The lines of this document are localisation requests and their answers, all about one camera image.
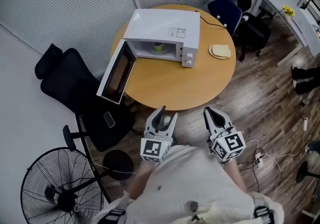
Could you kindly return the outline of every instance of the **white desk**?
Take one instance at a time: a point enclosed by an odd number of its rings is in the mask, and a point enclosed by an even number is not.
[[[301,12],[301,10],[294,4],[291,0],[264,0],[268,5],[270,5],[274,11],[279,15],[287,26],[290,28],[292,33],[298,40],[298,45],[292,50],[284,59],[282,59],[277,66],[282,65],[292,56],[294,56],[300,49],[308,46],[311,54],[316,56],[320,52],[320,40],[316,34],[316,31],[309,23],[308,19]],[[257,0],[253,9],[252,14],[257,15],[259,12],[259,6],[262,0]],[[288,5],[295,12],[295,16],[292,18],[286,18],[284,13],[281,11],[284,5]]]

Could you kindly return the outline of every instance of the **desk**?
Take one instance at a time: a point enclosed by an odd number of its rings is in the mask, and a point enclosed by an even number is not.
[[[320,40],[316,34],[316,31],[309,23],[308,19],[301,12],[301,10],[294,4],[291,0],[264,0],[268,5],[270,5],[273,10],[279,15],[287,26],[290,28],[292,33],[298,40],[298,45],[292,50],[284,59],[282,59],[277,66],[282,65],[288,61],[292,56],[294,56],[300,49],[305,46],[309,47],[309,50],[313,56],[319,54],[320,51]],[[257,15],[259,12],[259,6],[262,0],[257,0],[255,3],[252,14]],[[295,12],[295,16],[292,18],[286,18],[284,13],[281,11],[284,5],[288,5]]]
[[[186,5],[161,5],[155,8],[200,12],[209,23],[221,23],[210,14]],[[182,67],[181,62],[138,58],[125,92],[151,108],[163,105],[167,110],[185,110],[200,106],[219,95],[228,85],[236,66],[236,50],[226,29],[200,20],[200,42],[195,66]],[[125,24],[116,34],[111,54],[126,31]],[[209,54],[212,44],[227,44],[232,56],[220,60]]]

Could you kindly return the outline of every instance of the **round table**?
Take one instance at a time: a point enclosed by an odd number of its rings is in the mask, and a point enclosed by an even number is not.
[[[221,23],[210,14],[195,7],[169,4],[154,8],[200,12],[208,23]],[[111,54],[114,53],[127,24],[116,34]],[[231,58],[216,59],[209,53],[213,44],[228,45]],[[166,106],[166,110],[185,110],[200,106],[219,95],[228,85],[236,66],[235,45],[224,28],[209,25],[200,19],[200,42],[193,68],[181,62],[138,58],[125,92],[135,101],[151,108]]]

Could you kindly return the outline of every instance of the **fan grille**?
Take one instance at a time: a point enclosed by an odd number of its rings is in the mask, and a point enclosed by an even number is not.
[[[58,198],[62,191],[92,178],[88,159],[80,151],[57,148],[44,153],[28,168],[22,183],[21,207],[26,221],[29,224],[91,223],[103,204],[97,182],[75,193],[76,205],[70,212],[59,208]]]

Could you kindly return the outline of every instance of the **black strap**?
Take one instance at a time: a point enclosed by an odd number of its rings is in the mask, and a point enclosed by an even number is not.
[[[275,224],[274,214],[265,206],[259,206],[254,210],[254,218],[261,218],[263,224]]]
[[[125,223],[125,220],[126,220],[125,217],[126,217],[125,210],[113,209],[106,216],[104,216],[98,222],[98,224],[118,224],[118,223],[122,224],[122,223]]]

